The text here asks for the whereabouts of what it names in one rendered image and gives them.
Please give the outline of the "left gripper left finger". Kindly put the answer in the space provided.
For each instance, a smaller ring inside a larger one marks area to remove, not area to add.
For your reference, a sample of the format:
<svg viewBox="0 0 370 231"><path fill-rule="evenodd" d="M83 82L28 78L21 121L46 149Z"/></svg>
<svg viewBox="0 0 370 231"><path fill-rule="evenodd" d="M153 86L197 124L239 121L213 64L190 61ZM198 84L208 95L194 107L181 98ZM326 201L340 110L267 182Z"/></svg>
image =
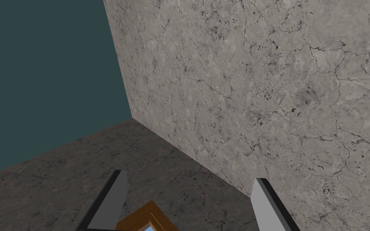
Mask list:
<svg viewBox="0 0 370 231"><path fill-rule="evenodd" d="M115 170L76 230L115 230L127 193L127 171Z"/></svg>

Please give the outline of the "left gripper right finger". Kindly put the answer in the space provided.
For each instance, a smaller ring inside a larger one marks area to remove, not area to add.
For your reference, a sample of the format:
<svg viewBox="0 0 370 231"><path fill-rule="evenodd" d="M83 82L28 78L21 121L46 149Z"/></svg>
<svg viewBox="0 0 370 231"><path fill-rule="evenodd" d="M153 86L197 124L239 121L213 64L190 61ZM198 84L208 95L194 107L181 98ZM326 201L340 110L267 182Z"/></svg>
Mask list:
<svg viewBox="0 0 370 231"><path fill-rule="evenodd" d="M267 179L255 178L250 200L259 231L300 231Z"/></svg>

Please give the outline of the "wooden framed window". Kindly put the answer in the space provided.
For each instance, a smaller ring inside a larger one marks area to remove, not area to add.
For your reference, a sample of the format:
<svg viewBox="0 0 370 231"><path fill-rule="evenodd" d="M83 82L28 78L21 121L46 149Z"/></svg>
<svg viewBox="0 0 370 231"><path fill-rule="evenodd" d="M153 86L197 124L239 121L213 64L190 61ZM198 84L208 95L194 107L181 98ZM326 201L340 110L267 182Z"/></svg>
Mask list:
<svg viewBox="0 0 370 231"><path fill-rule="evenodd" d="M115 230L119 231L179 231L153 201L120 220Z"/></svg>

